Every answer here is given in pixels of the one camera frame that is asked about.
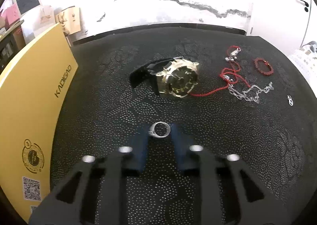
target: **chain necklace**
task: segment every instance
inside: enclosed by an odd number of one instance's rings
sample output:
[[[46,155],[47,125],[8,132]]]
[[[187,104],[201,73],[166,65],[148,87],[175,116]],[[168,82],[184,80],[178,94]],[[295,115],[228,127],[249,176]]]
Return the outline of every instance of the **chain necklace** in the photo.
[[[253,96],[248,97],[247,93],[249,93],[253,88],[257,88],[258,89],[256,91],[256,96],[255,97],[253,97]],[[233,94],[238,99],[244,98],[246,101],[254,101],[256,103],[259,103],[259,94],[262,93],[262,92],[267,94],[270,90],[273,90],[274,87],[272,86],[272,82],[270,82],[269,85],[266,86],[264,89],[259,88],[257,85],[252,85],[248,90],[242,91],[242,93],[240,93],[239,91],[235,90],[233,88],[232,84],[229,84],[228,89],[229,89],[230,94]]]

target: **silver screw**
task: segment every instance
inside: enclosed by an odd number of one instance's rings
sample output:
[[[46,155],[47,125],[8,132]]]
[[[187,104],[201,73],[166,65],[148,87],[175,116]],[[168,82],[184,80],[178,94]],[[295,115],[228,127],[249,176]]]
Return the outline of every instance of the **silver screw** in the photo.
[[[240,160],[240,156],[237,154],[229,154],[227,155],[227,160],[234,162],[234,161]]]
[[[129,147],[129,146],[119,147],[119,152],[121,152],[121,153],[130,153],[130,152],[132,152],[132,147]]]
[[[200,152],[203,150],[203,147],[199,144],[194,144],[194,145],[191,145],[189,147],[189,150],[193,151],[193,152]]]
[[[92,155],[85,155],[82,160],[85,162],[85,163],[93,163],[95,161],[95,157],[92,156]]]

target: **black textured tablecloth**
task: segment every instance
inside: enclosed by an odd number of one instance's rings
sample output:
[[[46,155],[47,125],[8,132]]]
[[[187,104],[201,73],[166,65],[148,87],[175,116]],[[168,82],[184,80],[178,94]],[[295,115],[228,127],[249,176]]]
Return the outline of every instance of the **black textured tablecloth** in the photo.
[[[224,58],[231,45],[241,47],[239,74],[250,85],[273,83],[274,90],[259,95],[259,104],[239,100],[228,89],[171,101],[154,95],[149,83],[135,92],[130,87],[128,77],[135,68],[176,56],[201,64],[194,92],[224,86],[219,73],[230,67]],[[317,100],[296,67],[262,38],[168,27],[110,35],[72,51],[79,68],[56,126],[51,187],[83,155],[107,155],[124,145],[141,123],[165,121],[180,124],[215,154],[239,154],[292,218],[310,200],[317,181]],[[259,73],[256,57],[267,60],[274,74]],[[239,83],[235,89],[246,87]],[[127,178],[129,224],[192,224],[197,190],[196,179],[176,170],[171,139],[150,141],[145,172]]]

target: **silver ring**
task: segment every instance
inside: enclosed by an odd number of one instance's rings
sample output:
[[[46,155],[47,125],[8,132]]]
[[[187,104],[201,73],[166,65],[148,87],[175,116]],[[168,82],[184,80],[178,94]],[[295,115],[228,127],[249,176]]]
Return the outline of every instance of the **silver ring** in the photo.
[[[163,136],[159,136],[158,134],[156,134],[155,132],[155,126],[157,124],[163,124],[165,127],[166,127],[166,133],[163,135]],[[171,127],[166,123],[166,122],[163,122],[163,121],[159,121],[159,122],[156,122],[154,123],[151,127],[150,127],[150,131],[149,131],[149,135],[152,136],[152,137],[155,137],[155,138],[165,138],[167,137],[171,132]]]

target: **red beaded bracelet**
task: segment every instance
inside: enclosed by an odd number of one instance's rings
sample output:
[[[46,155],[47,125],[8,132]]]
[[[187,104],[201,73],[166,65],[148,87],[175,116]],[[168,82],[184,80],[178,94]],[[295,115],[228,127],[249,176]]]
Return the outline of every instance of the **red beaded bracelet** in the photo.
[[[260,70],[259,63],[258,63],[259,61],[264,62],[264,64],[270,69],[270,71],[262,71],[262,70]],[[274,70],[273,70],[272,66],[266,60],[264,60],[262,58],[256,58],[254,60],[254,64],[256,65],[256,68],[258,69],[258,71],[261,72],[265,76],[270,76],[270,75],[272,75],[274,73]]]

